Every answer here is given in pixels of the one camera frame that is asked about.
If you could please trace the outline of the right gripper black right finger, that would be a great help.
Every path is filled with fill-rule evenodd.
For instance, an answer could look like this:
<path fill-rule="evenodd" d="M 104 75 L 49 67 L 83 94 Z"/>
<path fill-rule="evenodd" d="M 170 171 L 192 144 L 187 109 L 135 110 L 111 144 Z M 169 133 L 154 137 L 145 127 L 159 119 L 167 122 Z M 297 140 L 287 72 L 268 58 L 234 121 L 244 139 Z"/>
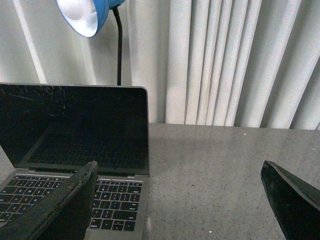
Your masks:
<path fill-rule="evenodd" d="M 260 178 L 277 222 L 287 240 L 320 238 L 320 190 L 272 161 Z"/>

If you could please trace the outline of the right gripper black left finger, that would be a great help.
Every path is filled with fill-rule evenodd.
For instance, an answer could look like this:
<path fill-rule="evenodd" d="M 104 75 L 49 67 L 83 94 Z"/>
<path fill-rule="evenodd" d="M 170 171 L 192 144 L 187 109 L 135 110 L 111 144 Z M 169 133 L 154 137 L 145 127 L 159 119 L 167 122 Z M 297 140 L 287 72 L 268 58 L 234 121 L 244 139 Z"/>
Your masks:
<path fill-rule="evenodd" d="M 2 240 L 83 240 L 91 222 L 98 178 L 91 161 L 15 220 L 0 228 Z"/>

